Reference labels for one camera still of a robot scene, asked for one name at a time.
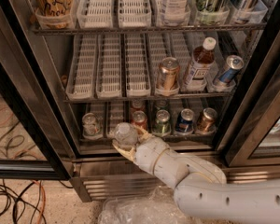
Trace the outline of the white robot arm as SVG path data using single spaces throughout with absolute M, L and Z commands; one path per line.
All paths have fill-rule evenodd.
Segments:
M 158 136 L 127 122 L 116 126 L 112 145 L 142 171 L 171 188 L 175 204 L 188 216 L 280 224 L 280 179 L 229 184 L 212 162 L 193 154 L 179 154 Z

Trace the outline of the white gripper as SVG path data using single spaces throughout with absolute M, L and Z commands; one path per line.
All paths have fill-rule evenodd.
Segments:
M 116 140 L 112 141 L 114 149 L 124 158 L 134 163 L 148 174 L 156 176 L 171 189 L 182 181 L 188 174 L 189 168 L 180 161 L 178 154 L 159 137 L 140 126 L 134 125 L 138 134 L 138 141 L 142 143 L 135 146 L 122 147 Z

